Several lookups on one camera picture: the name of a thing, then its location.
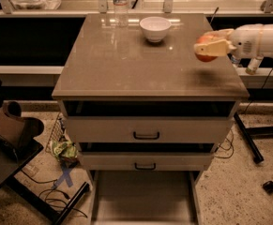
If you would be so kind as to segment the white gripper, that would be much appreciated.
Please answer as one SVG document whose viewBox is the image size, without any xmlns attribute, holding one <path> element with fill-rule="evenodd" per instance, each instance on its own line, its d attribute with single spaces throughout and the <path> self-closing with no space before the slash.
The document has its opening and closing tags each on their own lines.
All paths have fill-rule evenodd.
<svg viewBox="0 0 273 225">
<path fill-rule="evenodd" d="M 217 39 L 194 45 L 194 52 L 203 56 L 224 56 L 230 52 L 237 58 L 255 58 L 258 56 L 260 39 L 264 26 L 247 24 L 236 30 L 220 29 L 202 35 L 203 39 Z"/>
</svg>

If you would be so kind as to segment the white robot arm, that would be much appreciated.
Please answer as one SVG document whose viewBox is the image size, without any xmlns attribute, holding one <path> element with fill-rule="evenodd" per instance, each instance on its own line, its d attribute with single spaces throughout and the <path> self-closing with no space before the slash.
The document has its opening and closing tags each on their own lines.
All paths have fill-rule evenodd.
<svg viewBox="0 0 273 225">
<path fill-rule="evenodd" d="M 231 54 L 238 59 L 273 59 L 273 24 L 246 24 L 206 32 L 193 45 L 199 60 Z"/>
</svg>

